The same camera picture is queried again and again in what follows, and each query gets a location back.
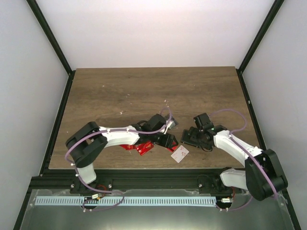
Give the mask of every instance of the white wall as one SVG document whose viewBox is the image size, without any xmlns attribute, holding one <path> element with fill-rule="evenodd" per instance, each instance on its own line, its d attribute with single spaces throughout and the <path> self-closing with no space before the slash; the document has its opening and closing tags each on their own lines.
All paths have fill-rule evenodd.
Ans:
<svg viewBox="0 0 307 230">
<path fill-rule="evenodd" d="M 0 228 L 13 229 L 67 74 L 26 1 L 0 1 Z"/>
<path fill-rule="evenodd" d="M 307 229 L 307 1 L 285 1 L 244 72 L 264 140 Z"/>
<path fill-rule="evenodd" d="M 273 0 L 38 0 L 75 68 L 236 66 Z"/>
</svg>

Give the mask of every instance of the vertical black post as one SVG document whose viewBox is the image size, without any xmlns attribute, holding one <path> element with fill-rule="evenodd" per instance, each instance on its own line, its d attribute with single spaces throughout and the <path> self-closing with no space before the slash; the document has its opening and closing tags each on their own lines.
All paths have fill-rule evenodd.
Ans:
<svg viewBox="0 0 307 230">
<path fill-rule="evenodd" d="M 63 67 L 65 68 L 66 72 L 68 75 L 72 74 L 72 70 L 71 67 L 68 64 L 68 61 L 66 60 L 55 36 L 53 35 L 43 13 L 41 12 L 36 0 L 26 0 L 30 6 L 30 8 L 32 9 L 35 17 L 37 18 L 39 24 L 41 25 L 43 31 L 45 32 L 49 42 L 51 43 L 54 51 L 56 52 L 56 54 L 58 55 Z"/>
<path fill-rule="evenodd" d="M 268 28 L 270 27 L 271 23 L 273 22 L 273 19 L 275 18 L 278 10 L 282 6 L 284 0 L 275 0 L 268 15 L 264 19 L 253 43 L 251 44 L 247 54 L 245 55 L 240 68 L 239 68 L 239 73 L 243 73 L 246 66 L 248 65 L 249 61 L 251 60 L 252 56 L 254 55 L 256 49 L 258 48 L 261 40 L 263 39 L 265 33 L 267 32 Z"/>
</svg>

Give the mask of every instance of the brown wood surface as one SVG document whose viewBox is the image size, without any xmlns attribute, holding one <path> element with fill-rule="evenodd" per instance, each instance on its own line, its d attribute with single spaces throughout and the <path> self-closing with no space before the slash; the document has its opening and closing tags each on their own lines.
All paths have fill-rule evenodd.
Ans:
<svg viewBox="0 0 307 230">
<path fill-rule="evenodd" d="M 169 106 L 179 125 L 169 132 L 178 141 L 183 129 L 195 126 L 193 117 L 233 108 L 243 113 L 247 128 L 236 136 L 258 145 L 255 130 L 234 67 L 193 68 L 120 68 L 77 69 L 58 138 L 51 158 L 51 169 L 66 169 L 65 141 L 89 121 L 104 127 L 125 127 L 149 119 L 163 107 Z M 228 129 L 242 127 L 240 116 L 222 112 L 212 117 L 215 125 Z M 144 168 L 219 168 L 241 167 L 226 152 L 215 148 L 204 152 L 184 145 L 189 154 L 177 163 L 171 152 L 155 146 L 140 156 L 136 150 L 119 146 L 104 149 L 96 161 L 100 169 Z"/>
</svg>

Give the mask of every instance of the black metal frame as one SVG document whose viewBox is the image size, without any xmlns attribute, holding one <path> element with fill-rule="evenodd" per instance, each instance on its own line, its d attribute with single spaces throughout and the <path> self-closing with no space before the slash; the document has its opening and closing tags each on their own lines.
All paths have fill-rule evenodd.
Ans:
<svg viewBox="0 0 307 230">
<path fill-rule="evenodd" d="M 29 189 L 26 193 L 21 211 L 17 218 L 14 229 L 17 230 L 20 228 L 26 210 L 31 191 L 33 189 L 70 189 L 71 184 L 75 180 L 74 170 L 50 170 L 49 162 L 54 149 L 55 141 L 59 132 L 59 127 L 62 121 L 64 114 L 66 102 L 70 93 L 72 81 L 74 78 L 75 71 L 72 71 L 70 68 L 59 44 L 57 43 L 43 13 L 41 12 L 36 0 L 26 0 L 31 7 L 34 15 L 36 16 L 38 22 L 40 23 L 42 29 L 44 30 L 47 38 L 49 39 L 51 45 L 53 46 L 56 54 L 58 55 L 61 63 L 63 64 L 69 78 L 65 87 L 64 95 L 62 97 L 59 111 L 56 117 L 56 121 L 51 133 L 51 137 L 47 146 L 45 158 L 40 170 L 40 176 L 33 177 Z M 252 103 L 250 101 L 248 91 L 246 89 L 243 72 L 247 67 L 249 61 L 251 60 L 253 54 L 255 53 L 257 47 L 259 46 L 262 38 L 267 32 L 269 26 L 271 25 L 274 17 L 276 16 L 278 10 L 280 9 L 284 0 L 275 0 L 267 17 L 265 18 L 261 28 L 259 29 L 251 47 L 249 48 L 242 64 L 239 69 L 237 69 L 237 75 L 242 87 L 242 91 L 248 106 L 248 110 L 256 131 L 258 142 L 262 149 L 266 149 L 263 137 L 261 135 L 260 127 L 257 122 Z M 165 170 L 96 170 L 98 178 L 107 178 L 108 181 L 112 183 L 112 188 L 114 189 L 199 189 L 198 188 L 198 179 L 202 174 L 212 175 L 219 174 L 221 169 L 165 169 Z M 210 191 L 214 196 L 221 195 L 220 193 L 215 193 Z M 287 199 L 288 210 L 291 216 L 292 223 L 295 229 L 300 230 L 300 226 L 294 212 L 290 197 L 286 189 L 283 190 L 283 196 Z"/>
</svg>

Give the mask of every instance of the robotic arm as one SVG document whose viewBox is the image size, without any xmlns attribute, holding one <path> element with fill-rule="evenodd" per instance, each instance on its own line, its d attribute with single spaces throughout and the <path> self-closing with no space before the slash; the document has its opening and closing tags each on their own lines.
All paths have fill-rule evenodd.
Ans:
<svg viewBox="0 0 307 230">
<path fill-rule="evenodd" d="M 169 117 L 162 117 L 160 114 L 154 115 L 149 121 L 140 121 L 137 124 L 121 127 L 106 128 L 98 126 L 96 122 L 89 122 L 66 141 L 66 146 L 70 149 L 75 143 L 91 133 L 105 131 L 100 135 L 90 138 L 89 143 L 85 140 L 81 142 L 71 152 L 71 156 L 78 169 L 80 177 L 86 184 L 96 180 L 93 162 L 100 152 L 107 147 L 114 145 L 139 145 L 148 141 L 171 149 L 178 145 L 174 135 L 167 133 L 168 129 L 177 125 L 174 118 L 160 132 Z"/>
<path fill-rule="evenodd" d="M 248 190 L 259 201 L 273 195 L 270 185 L 254 161 L 235 142 L 258 161 L 277 192 L 288 186 L 283 169 L 273 150 L 262 150 L 251 146 L 231 134 L 234 142 L 230 138 L 229 130 L 221 125 L 214 126 L 206 113 L 195 117 L 194 121 L 197 128 L 185 129 L 181 139 L 182 143 L 207 150 L 217 147 L 229 153 L 245 167 L 245 171 L 228 169 L 222 172 L 220 177 L 225 186 Z"/>
</svg>

